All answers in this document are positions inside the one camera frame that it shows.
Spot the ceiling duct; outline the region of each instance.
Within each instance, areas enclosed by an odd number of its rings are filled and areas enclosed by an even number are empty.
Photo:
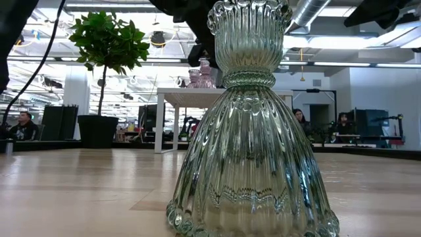
[[[297,33],[308,34],[310,32],[311,23],[330,1],[331,0],[300,0],[293,13],[291,25],[286,30],[286,33],[302,28],[303,31],[298,31]]]

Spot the white pillar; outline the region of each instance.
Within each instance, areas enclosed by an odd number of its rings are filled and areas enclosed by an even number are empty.
[[[79,106],[78,115],[89,114],[89,97],[91,93],[92,72],[84,66],[67,66],[64,81],[63,105]],[[73,138],[80,139],[79,125],[76,121]]]

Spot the pink glass vase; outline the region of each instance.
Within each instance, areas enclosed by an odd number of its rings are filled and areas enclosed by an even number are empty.
[[[211,78],[211,66],[209,62],[203,60],[200,62],[200,79],[197,82],[197,88],[216,88],[214,81]]]
[[[200,70],[191,69],[189,70],[189,75],[190,75],[190,83],[187,86],[187,88],[198,88],[197,81],[199,81]]]

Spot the doorway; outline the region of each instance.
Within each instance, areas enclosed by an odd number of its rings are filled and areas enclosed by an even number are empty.
[[[310,122],[312,126],[329,124],[329,105],[310,105]]]

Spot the green leaves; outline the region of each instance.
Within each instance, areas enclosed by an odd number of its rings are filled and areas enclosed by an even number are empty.
[[[136,33],[136,27],[134,26],[134,23],[132,20],[130,20],[130,31],[134,34]]]
[[[89,64],[89,63],[85,63],[85,66],[87,67],[88,71],[92,71],[93,70],[93,65]]]
[[[76,60],[76,62],[78,62],[78,63],[84,63],[84,62],[86,62],[86,60],[87,60],[87,57],[86,56],[81,56],[81,57],[79,57]]]
[[[117,19],[117,15],[116,15],[116,13],[115,13],[113,10],[111,10],[111,15],[112,15],[112,18],[113,18],[114,20],[116,20],[116,19]]]
[[[129,23],[117,19],[112,12],[88,13],[75,20],[74,33],[69,40],[79,47],[79,63],[88,70],[94,66],[106,66],[119,74],[127,74],[125,68],[141,66],[140,59],[147,60],[149,43],[142,42],[145,33]]]

